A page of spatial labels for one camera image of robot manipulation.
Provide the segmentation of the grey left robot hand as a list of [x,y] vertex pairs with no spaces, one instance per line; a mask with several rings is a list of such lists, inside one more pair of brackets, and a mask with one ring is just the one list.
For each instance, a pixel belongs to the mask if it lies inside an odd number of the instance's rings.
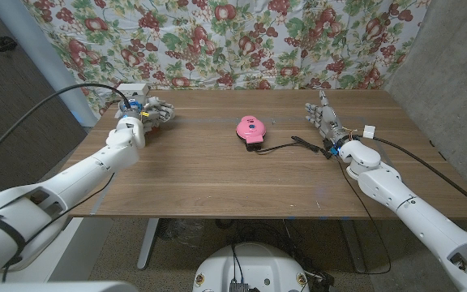
[[159,97],[135,95],[128,99],[130,108],[127,108],[123,101],[118,104],[118,111],[115,118],[133,117],[141,121],[144,132],[150,132],[153,128],[159,127],[161,123],[168,122],[175,116],[174,106]]

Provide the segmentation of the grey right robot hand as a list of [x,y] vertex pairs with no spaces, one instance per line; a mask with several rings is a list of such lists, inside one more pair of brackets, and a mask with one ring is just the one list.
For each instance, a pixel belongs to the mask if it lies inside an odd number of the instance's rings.
[[319,104],[306,103],[305,110],[307,111],[306,120],[318,129],[324,140],[331,142],[336,148],[346,142],[349,133],[342,126],[323,90],[319,91]]

